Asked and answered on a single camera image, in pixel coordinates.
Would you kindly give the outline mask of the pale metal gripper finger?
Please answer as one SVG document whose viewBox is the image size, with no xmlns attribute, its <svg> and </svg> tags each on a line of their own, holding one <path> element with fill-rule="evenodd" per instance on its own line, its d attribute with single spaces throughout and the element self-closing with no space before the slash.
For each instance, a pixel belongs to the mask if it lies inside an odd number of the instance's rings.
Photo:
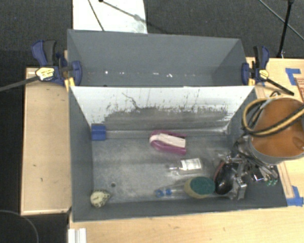
<svg viewBox="0 0 304 243">
<path fill-rule="evenodd" d="M 220 154 L 219 155 L 219 166 L 222 167 L 224 165 L 233 164 L 233 163 L 240 163 L 241 157 L 237 155 L 232 154 Z"/>
<path fill-rule="evenodd" d="M 241 178 L 235 178 L 233 180 L 232 189 L 228 192 L 227 196 L 230 199 L 240 200 L 245 197 L 247 184 Z"/>
</svg>

